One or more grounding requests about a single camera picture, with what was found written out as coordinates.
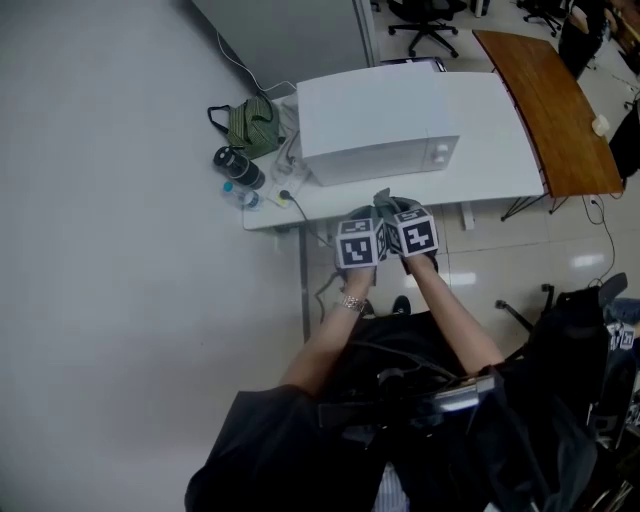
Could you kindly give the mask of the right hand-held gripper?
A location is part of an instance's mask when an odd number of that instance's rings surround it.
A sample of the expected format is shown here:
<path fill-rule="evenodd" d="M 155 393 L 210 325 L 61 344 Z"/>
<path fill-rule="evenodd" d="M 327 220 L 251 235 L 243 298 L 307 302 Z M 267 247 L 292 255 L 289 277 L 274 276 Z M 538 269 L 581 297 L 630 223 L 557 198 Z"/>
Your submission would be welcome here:
<path fill-rule="evenodd" d="M 439 248 L 433 215 L 423 207 L 384 218 L 389 250 L 402 258 L 426 255 L 435 260 Z"/>

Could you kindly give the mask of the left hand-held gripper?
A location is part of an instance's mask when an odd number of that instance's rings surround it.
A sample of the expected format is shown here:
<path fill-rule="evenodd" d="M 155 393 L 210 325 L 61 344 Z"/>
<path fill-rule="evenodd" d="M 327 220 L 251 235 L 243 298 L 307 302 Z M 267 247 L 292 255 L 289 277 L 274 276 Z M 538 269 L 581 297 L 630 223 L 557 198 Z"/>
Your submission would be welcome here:
<path fill-rule="evenodd" d="M 374 206 L 351 212 L 338 223 L 335 236 L 336 269 L 347 282 L 354 269 L 376 268 L 386 259 L 386 231 Z"/>

